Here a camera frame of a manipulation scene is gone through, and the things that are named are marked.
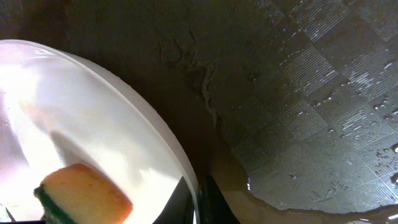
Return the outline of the pink plate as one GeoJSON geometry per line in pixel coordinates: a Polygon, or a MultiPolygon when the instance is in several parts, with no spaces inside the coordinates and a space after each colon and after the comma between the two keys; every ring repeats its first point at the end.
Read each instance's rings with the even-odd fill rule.
{"type": "Polygon", "coordinates": [[[187,205],[200,220],[198,181],[165,121],[133,88],[79,56],[26,40],[1,41],[1,207],[15,221],[44,211],[34,189],[82,163],[132,201],[129,223],[187,205]]]}

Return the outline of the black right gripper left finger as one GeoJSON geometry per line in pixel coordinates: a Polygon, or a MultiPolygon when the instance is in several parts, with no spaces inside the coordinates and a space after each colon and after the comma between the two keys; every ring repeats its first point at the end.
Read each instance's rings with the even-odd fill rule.
{"type": "Polygon", "coordinates": [[[163,211],[153,224],[192,224],[193,211],[192,195],[182,177],[163,211]]]}

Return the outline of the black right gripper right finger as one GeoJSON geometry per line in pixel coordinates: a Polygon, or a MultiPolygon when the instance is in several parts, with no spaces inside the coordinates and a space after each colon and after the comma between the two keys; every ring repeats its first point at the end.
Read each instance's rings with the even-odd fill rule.
{"type": "Polygon", "coordinates": [[[199,196],[201,224],[240,224],[212,176],[206,177],[199,196]]]}

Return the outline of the yellow green sponge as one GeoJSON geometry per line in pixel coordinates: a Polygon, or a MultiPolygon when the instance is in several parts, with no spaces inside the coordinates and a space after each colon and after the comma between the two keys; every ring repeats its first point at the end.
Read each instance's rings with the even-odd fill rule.
{"type": "Polygon", "coordinates": [[[103,174],[73,164],[47,175],[34,189],[46,223],[120,224],[133,211],[132,202],[103,174]]]}

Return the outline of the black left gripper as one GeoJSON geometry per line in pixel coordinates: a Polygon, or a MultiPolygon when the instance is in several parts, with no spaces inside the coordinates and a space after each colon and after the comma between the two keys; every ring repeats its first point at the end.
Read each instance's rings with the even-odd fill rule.
{"type": "Polygon", "coordinates": [[[10,211],[1,204],[1,224],[46,224],[45,220],[17,221],[10,211]]]}

